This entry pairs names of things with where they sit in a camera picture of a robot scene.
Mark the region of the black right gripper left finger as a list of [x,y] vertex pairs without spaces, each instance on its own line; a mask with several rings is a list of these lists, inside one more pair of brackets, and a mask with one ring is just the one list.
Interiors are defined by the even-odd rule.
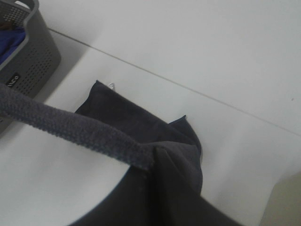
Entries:
[[112,192],[72,226],[159,226],[148,174],[130,168]]

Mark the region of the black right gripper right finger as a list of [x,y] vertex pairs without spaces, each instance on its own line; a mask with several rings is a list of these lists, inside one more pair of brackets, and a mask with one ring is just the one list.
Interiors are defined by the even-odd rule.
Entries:
[[163,148],[154,152],[157,207],[164,226],[238,226],[192,189]]

